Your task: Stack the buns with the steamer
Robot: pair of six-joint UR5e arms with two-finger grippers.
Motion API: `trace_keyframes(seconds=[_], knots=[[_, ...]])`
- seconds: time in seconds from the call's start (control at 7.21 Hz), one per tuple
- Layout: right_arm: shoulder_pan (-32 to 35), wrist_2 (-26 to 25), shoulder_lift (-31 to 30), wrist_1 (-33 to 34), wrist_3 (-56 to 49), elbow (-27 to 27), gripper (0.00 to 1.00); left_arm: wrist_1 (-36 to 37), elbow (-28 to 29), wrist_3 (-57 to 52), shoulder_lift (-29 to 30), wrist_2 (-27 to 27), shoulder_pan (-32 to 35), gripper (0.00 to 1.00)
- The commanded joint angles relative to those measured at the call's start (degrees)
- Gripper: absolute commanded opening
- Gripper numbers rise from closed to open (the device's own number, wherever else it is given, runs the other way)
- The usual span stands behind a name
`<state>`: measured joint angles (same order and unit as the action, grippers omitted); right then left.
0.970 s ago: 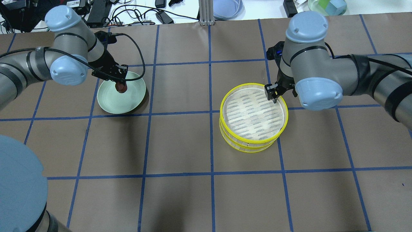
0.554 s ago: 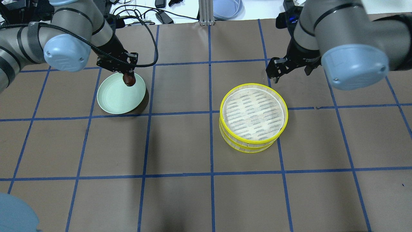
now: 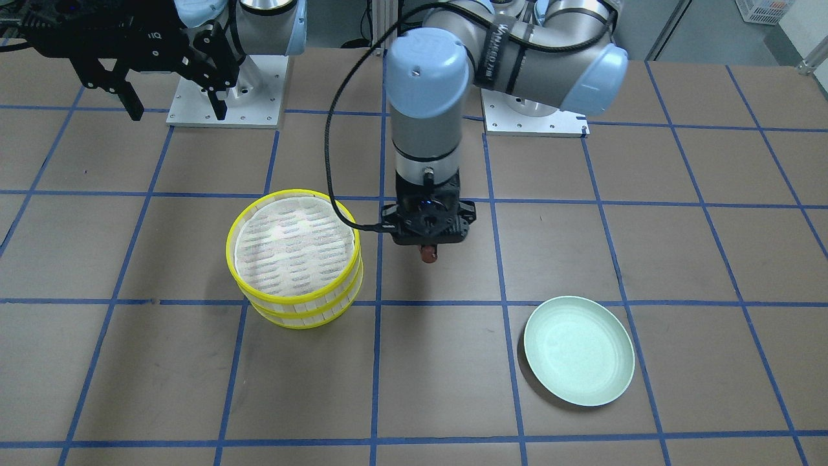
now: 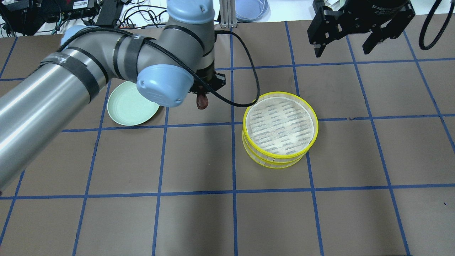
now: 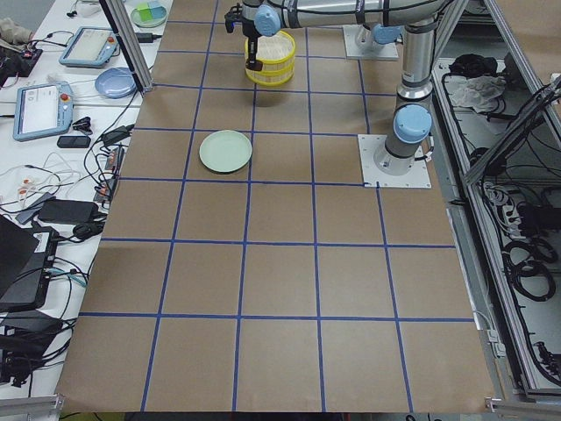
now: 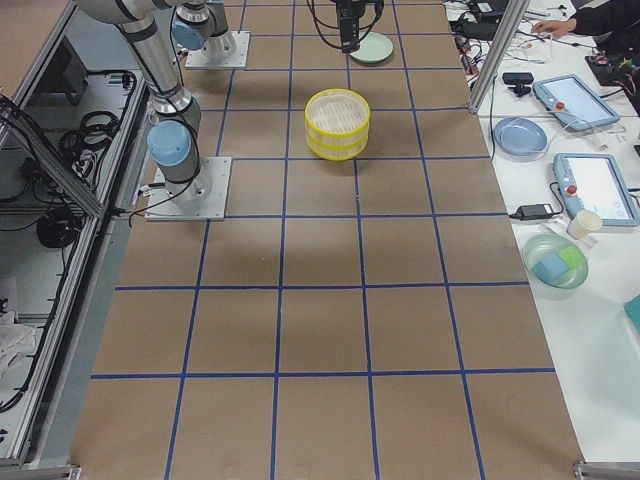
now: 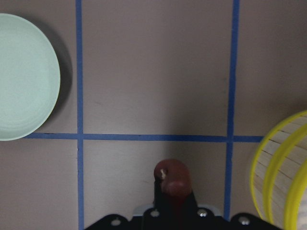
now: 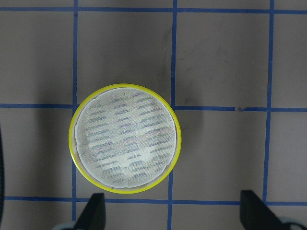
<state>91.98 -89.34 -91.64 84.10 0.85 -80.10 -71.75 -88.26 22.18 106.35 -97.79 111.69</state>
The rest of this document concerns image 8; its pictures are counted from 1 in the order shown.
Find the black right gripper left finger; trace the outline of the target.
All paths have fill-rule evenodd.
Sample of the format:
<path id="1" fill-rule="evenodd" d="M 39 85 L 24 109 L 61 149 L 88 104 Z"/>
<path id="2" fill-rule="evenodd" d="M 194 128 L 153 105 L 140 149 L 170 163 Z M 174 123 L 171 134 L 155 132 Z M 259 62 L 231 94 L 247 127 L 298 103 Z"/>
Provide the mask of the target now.
<path id="1" fill-rule="evenodd" d="M 83 212 L 74 225 L 75 230 L 104 230 L 106 226 L 106 206 L 104 193 L 90 197 Z"/>

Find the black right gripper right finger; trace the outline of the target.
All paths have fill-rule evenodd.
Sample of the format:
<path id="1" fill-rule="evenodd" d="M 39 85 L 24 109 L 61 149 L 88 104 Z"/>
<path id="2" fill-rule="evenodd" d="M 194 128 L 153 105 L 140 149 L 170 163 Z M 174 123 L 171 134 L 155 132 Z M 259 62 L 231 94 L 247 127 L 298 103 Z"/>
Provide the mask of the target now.
<path id="1" fill-rule="evenodd" d="M 252 190 L 241 190 L 240 192 L 240 222 L 245 230 L 286 229 Z"/>

